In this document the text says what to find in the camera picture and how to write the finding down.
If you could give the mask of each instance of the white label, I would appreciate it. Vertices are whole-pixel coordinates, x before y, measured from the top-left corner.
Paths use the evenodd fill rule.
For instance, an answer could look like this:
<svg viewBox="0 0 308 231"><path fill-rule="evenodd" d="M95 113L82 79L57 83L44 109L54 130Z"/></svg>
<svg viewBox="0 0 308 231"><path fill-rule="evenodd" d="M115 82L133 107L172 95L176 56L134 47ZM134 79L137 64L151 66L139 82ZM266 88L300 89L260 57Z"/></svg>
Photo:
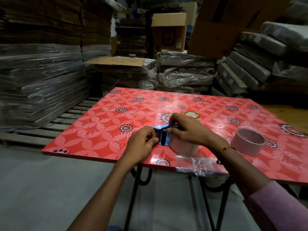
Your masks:
<svg viewBox="0 0 308 231"><path fill-rule="evenodd" d="M260 40L262 39L261 36L256 36L256 38L254 39L254 41L258 44L260 43Z"/></svg>
<svg viewBox="0 0 308 231"><path fill-rule="evenodd" d="M281 28L276 29L276 30L273 32L273 36L277 37L277 36L280 34L281 30L282 30Z"/></svg>
<svg viewBox="0 0 308 231"><path fill-rule="evenodd" d="M181 42L181 41L178 41L178 42L176 43L176 48L177 48L177 49L180 49L180 48L181 48L181 45L182 45L182 42Z"/></svg>

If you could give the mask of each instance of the bracelet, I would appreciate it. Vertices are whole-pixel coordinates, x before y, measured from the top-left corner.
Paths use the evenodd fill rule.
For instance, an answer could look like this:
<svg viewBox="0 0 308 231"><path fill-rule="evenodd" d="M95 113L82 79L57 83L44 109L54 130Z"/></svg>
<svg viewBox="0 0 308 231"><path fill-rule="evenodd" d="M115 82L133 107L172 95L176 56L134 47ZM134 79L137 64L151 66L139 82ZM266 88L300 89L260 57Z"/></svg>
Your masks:
<svg viewBox="0 0 308 231"><path fill-rule="evenodd" d="M232 147L232 146L224 147L223 149L221 149L221 151L220 151L220 153L218 154L218 156L220 156L220 154L221 154L223 151L227 150L228 148L233 148L233 149L235 150L235 148ZM219 160L217 160L216 163L222 165L222 163L221 163Z"/></svg>

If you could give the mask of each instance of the gray concrete floor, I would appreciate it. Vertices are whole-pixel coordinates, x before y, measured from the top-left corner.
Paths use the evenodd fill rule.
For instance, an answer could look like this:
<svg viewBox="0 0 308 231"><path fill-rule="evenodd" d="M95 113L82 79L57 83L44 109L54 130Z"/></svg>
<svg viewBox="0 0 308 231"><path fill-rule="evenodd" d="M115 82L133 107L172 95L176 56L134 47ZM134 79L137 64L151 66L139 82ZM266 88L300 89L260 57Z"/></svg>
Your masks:
<svg viewBox="0 0 308 231"><path fill-rule="evenodd" d="M113 164L0 148L0 229L66 230ZM147 176L144 169L142 178ZM110 225L124 226L133 188L128 175ZM207 192L216 221L222 193ZM130 230L211 230L196 177L155 171L148 186L139 187ZM229 194L221 230L259 230L235 194Z"/></svg>

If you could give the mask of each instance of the sleeve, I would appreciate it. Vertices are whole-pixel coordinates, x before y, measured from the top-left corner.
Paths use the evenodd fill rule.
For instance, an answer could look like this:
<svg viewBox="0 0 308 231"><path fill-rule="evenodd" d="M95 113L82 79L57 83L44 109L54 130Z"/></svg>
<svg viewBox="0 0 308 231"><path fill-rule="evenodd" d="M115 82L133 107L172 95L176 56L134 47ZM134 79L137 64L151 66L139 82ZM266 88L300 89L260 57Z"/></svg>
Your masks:
<svg viewBox="0 0 308 231"><path fill-rule="evenodd" d="M308 209L275 181L249 196L244 204L261 230L308 230Z"/></svg>

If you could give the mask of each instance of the person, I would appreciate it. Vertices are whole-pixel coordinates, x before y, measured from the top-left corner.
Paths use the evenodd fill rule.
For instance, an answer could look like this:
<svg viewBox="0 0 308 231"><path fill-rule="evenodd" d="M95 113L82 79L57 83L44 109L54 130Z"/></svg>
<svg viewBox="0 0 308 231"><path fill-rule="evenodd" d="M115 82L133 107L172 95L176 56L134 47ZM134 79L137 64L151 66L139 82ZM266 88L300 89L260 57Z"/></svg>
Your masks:
<svg viewBox="0 0 308 231"><path fill-rule="evenodd" d="M225 139L192 117L174 113L169 124L175 123L183 126L184 131L168 128L170 134L182 141L207 147L223 164L261 230L308 230L307 208L230 148ZM133 132L110 175L68 230L106 230L125 177L137 163L148 157L156 143L158 138L152 127L145 126Z"/></svg>

